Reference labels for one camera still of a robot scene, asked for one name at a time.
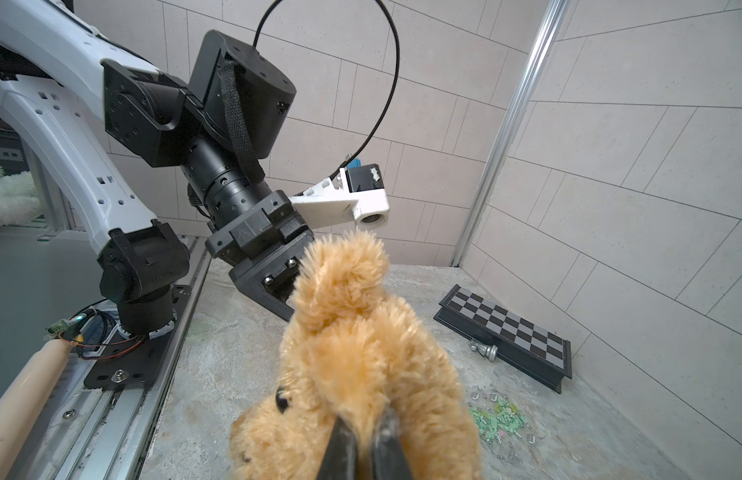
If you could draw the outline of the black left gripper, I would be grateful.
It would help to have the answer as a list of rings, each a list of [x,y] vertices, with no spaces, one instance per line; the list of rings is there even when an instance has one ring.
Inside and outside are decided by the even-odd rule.
[[[229,277],[244,296],[285,321],[287,304],[313,232],[288,196],[277,190],[206,241],[214,258],[231,266]]]

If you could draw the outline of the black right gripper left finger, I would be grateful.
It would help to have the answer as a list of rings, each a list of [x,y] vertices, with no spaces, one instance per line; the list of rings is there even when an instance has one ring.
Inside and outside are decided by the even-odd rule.
[[[357,440],[347,423],[338,417],[327,444],[317,480],[354,480]]]

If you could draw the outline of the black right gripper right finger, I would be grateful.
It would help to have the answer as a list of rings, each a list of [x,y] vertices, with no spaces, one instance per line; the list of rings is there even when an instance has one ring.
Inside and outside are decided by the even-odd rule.
[[[375,480],[412,480],[413,476],[399,439],[400,422],[386,407],[372,437],[371,459]]]

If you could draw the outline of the brown teddy bear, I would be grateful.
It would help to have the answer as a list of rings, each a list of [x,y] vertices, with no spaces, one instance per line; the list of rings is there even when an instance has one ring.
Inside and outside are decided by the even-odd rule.
[[[231,428],[234,478],[316,479],[341,417],[357,440],[355,479],[374,479],[372,437],[386,407],[413,479],[482,477],[457,370],[414,309],[384,288],[389,265],[366,231],[307,248],[275,393]]]

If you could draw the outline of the green brick pattern plastic bag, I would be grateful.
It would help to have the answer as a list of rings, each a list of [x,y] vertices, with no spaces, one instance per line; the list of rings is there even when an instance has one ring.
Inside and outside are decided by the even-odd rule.
[[[493,386],[473,387],[468,407],[482,446],[500,461],[519,461],[541,439],[518,405]]]

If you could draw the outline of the silver chess piece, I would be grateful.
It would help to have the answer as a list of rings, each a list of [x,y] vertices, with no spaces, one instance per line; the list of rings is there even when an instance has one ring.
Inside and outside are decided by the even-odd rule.
[[[471,351],[479,354],[489,362],[494,362],[496,360],[498,352],[496,345],[487,345],[472,339],[469,341],[469,348]]]

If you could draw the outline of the folded black chess board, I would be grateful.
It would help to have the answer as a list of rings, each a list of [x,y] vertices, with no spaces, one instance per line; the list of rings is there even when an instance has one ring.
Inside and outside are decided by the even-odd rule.
[[[434,319],[454,332],[498,348],[496,359],[556,393],[572,377],[571,343],[491,299],[454,285]]]

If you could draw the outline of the left green circuit board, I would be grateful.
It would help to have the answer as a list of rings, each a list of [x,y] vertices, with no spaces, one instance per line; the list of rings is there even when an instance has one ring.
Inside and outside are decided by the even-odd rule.
[[[50,338],[74,340],[93,317],[94,312],[92,310],[87,310],[73,316],[72,318],[58,320],[48,326],[45,331]]]

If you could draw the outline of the aluminium mounting rail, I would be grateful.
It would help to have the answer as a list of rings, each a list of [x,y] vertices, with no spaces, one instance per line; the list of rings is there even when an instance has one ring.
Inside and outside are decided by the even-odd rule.
[[[200,237],[185,236],[192,289],[167,357],[146,388],[86,389],[94,361],[71,356],[8,476],[11,479],[136,479],[171,386],[210,258]]]

